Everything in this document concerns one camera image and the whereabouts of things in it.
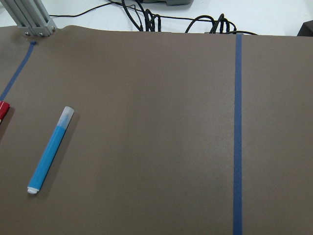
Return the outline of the blue marker pen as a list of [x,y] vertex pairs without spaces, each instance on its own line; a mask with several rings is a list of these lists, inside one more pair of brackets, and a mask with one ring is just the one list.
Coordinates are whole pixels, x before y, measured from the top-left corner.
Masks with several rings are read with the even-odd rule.
[[74,109],[65,106],[61,116],[57,122],[56,127],[46,145],[46,148],[40,158],[39,163],[27,185],[27,193],[37,194],[45,181],[51,164],[55,158],[57,150],[62,142],[62,139],[66,133],[68,125],[74,114]]

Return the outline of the red capped white marker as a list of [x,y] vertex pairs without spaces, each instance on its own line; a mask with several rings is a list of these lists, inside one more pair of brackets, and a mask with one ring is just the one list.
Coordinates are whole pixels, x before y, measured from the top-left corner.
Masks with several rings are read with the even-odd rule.
[[4,117],[6,116],[8,110],[10,108],[10,104],[5,102],[5,101],[1,101],[0,102],[0,122],[3,121]]

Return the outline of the aluminium frame post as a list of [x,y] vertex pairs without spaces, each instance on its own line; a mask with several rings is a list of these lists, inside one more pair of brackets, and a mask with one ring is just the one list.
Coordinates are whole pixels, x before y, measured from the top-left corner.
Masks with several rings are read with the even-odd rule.
[[1,0],[1,3],[26,36],[49,37],[57,29],[40,0]]

